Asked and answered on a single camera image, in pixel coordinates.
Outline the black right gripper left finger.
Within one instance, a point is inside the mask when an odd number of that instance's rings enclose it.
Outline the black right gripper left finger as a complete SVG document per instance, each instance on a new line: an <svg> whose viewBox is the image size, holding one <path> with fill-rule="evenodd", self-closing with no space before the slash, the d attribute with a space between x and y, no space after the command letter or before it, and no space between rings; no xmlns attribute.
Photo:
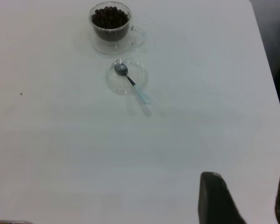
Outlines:
<svg viewBox="0 0 280 224"><path fill-rule="evenodd" d="M219 173L202 172L198 199L201 224L244 224L226 182Z"/></svg>

